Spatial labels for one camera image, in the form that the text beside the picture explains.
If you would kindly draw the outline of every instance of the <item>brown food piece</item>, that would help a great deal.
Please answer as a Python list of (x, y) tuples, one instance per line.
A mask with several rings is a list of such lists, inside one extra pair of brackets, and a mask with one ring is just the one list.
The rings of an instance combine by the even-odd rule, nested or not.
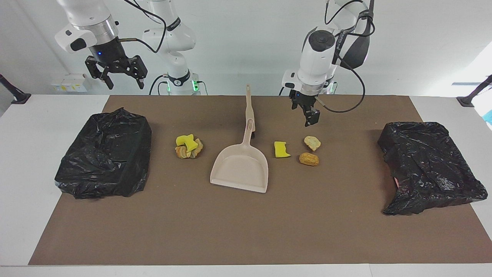
[(315, 167), (319, 164), (318, 156), (311, 153), (302, 153), (299, 156), (299, 161), (301, 162), (301, 164), (312, 166), (312, 167)]
[(198, 144), (198, 147), (191, 152), (191, 156), (190, 156), (191, 159), (196, 158), (196, 156), (198, 156), (198, 154), (203, 149), (203, 143), (201, 142), (201, 140), (199, 138), (195, 139), (195, 142)]
[(321, 142), (317, 137), (307, 136), (304, 138), (304, 143), (311, 148), (311, 150), (316, 151), (321, 146)]
[(178, 146), (178, 147), (174, 148), (174, 150), (176, 150), (176, 155), (180, 159), (186, 159), (186, 158), (189, 158), (191, 156), (191, 152), (186, 153), (186, 146), (185, 145)]

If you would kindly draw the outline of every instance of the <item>black plastic bag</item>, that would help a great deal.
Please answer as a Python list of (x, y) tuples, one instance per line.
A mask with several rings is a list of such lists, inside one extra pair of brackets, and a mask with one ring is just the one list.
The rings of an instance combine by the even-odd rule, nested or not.
[(152, 131), (123, 108), (92, 115), (61, 159), (55, 184), (75, 198), (131, 196), (147, 181)]
[(379, 138), (397, 192), (383, 213), (421, 213), (487, 198), (448, 130), (437, 122), (388, 123)]

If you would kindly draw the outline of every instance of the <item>brown table surface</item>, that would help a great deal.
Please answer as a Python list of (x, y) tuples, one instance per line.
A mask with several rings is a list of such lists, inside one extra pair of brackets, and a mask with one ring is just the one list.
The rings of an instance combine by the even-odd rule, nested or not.
[[(358, 96), (323, 96), (347, 108)], [(130, 198), (76, 200), (63, 194), (31, 265), (229, 265), (490, 263), (492, 242), (471, 205), (387, 216), (395, 185), (376, 141), (388, 122), (421, 121), (409, 97), (368, 96), (355, 111), (322, 111), (305, 128), (287, 97), (253, 97), (256, 138), (268, 160), (259, 194), (209, 183), (217, 154), (240, 143), (240, 96), (111, 96), (152, 128), (149, 178)], [(175, 138), (195, 134), (198, 159), (175, 156)], [(298, 161), (305, 136), (318, 137), (318, 167)], [(292, 157), (276, 159), (273, 142)]]

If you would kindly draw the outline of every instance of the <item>dustpan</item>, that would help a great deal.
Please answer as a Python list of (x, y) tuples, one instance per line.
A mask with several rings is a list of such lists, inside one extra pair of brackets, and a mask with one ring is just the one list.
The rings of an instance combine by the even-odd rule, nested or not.
[(246, 98), (247, 117), (243, 142), (226, 147), (219, 153), (210, 173), (210, 183), (265, 193), (268, 185), (268, 163), (265, 155), (250, 145), (255, 126), (249, 89)]

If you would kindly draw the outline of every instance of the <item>black pole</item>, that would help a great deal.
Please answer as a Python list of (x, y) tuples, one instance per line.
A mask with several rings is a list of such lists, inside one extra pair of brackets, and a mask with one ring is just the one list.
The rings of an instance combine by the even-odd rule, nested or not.
[(11, 102), (12, 104), (24, 104), (31, 97), (30, 93), (24, 93), (22, 90), (16, 88), (2, 74), (0, 74), (0, 83), (14, 96), (14, 100)]
[(490, 75), (485, 81), (483, 81), (478, 87), (472, 91), (468, 96), (465, 97), (456, 97), (458, 99), (458, 102), (463, 107), (474, 107), (473, 104), (471, 103), (471, 100), (477, 96), (484, 88), (488, 87), (492, 83), (492, 75)]

